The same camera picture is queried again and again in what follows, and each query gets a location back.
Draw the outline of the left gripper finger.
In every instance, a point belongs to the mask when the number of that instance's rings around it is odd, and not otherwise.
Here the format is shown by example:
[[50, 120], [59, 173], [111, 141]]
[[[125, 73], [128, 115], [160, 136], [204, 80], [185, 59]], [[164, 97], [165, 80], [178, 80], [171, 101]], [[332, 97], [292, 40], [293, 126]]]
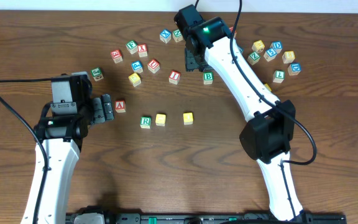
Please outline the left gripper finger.
[[104, 123], [106, 119], [104, 116], [104, 110], [103, 110], [101, 99], [93, 98], [92, 104], [94, 109], [93, 123], [94, 124]]
[[105, 120], [112, 121], [114, 119], [114, 111], [112, 107], [111, 96], [109, 94], [101, 95], [101, 101]]

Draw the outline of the green B block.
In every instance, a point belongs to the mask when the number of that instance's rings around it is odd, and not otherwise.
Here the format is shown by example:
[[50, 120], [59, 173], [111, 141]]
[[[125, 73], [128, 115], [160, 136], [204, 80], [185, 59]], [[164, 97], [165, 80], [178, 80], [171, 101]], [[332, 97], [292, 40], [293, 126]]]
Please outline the green B block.
[[214, 75], [212, 72], [204, 72], [203, 73], [203, 84], [210, 85], [214, 81]]

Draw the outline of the green R block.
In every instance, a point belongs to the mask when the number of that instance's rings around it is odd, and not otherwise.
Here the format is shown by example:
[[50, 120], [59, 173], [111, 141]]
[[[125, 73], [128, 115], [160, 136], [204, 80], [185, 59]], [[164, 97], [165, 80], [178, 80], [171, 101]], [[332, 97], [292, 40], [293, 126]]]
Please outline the green R block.
[[143, 129], [150, 129], [152, 123], [152, 118], [148, 116], [142, 116], [140, 120], [140, 127]]

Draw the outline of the yellow block O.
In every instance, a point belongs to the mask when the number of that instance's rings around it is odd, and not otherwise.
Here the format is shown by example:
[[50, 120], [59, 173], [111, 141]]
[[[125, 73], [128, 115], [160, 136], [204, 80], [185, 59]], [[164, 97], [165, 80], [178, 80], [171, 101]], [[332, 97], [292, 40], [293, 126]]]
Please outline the yellow block O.
[[165, 126], [167, 116], [165, 114], [156, 114], [155, 124], [157, 126]]
[[193, 113], [192, 112], [188, 112], [188, 113], [183, 114], [183, 123], [184, 123], [184, 125], [193, 124], [193, 122], [194, 122], [194, 118], [193, 118]]

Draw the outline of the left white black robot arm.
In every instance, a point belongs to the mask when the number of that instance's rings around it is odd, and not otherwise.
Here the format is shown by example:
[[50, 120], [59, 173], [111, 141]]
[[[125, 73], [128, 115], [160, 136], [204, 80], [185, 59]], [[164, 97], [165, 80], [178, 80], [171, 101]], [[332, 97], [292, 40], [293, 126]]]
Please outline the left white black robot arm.
[[91, 126], [114, 119], [110, 95], [93, 98], [87, 72], [55, 77], [51, 87], [52, 101], [34, 128], [35, 171], [22, 223], [65, 222], [83, 139]]

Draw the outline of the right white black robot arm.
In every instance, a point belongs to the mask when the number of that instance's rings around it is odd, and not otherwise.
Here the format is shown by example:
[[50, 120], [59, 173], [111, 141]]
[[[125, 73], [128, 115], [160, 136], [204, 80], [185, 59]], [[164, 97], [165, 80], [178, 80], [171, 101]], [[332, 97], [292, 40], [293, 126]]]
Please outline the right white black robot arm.
[[287, 164], [294, 123], [279, 113], [294, 115], [293, 103], [281, 102], [259, 80], [220, 17], [206, 21], [191, 4], [180, 9], [174, 21], [195, 60], [213, 68], [238, 102], [246, 121], [239, 139], [262, 171], [270, 212], [280, 221], [294, 219], [303, 209]]

